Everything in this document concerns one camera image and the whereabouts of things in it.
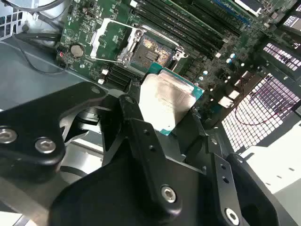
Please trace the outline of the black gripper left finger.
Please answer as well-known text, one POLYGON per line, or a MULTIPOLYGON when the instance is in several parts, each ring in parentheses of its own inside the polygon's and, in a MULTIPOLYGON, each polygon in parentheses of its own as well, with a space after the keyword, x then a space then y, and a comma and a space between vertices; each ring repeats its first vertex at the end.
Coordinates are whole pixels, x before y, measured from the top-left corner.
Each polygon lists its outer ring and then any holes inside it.
POLYGON ((157 138, 132 97, 126 94, 114 97, 89 82, 81 82, 3 111, 0 126, 13 130, 16 139, 1 144, 1 156, 17 161, 17 172, 23 173, 27 180, 46 179, 62 162, 66 142, 78 134, 75 119, 91 107, 99 110, 108 157, 105 165, 117 152, 125 152, 129 138, 157 138))

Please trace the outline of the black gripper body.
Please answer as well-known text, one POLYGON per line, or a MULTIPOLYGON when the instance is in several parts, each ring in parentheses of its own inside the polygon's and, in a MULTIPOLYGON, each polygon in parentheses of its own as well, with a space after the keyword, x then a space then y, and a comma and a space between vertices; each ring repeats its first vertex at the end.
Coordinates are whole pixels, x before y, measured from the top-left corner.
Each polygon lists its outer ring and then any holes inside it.
POLYGON ((203 226, 202 173, 168 160, 155 137, 131 137, 124 153, 64 189, 51 226, 203 226))

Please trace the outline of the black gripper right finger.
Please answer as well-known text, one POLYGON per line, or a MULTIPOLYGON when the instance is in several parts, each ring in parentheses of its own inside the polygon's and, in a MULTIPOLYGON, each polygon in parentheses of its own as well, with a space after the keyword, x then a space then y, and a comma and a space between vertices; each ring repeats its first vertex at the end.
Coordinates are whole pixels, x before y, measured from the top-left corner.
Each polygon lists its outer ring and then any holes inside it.
POLYGON ((184 162, 206 179, 206 219, 219 226, 295 226, 297 223, 250 165, 205 132, 189 110, 175 127, 184 162))

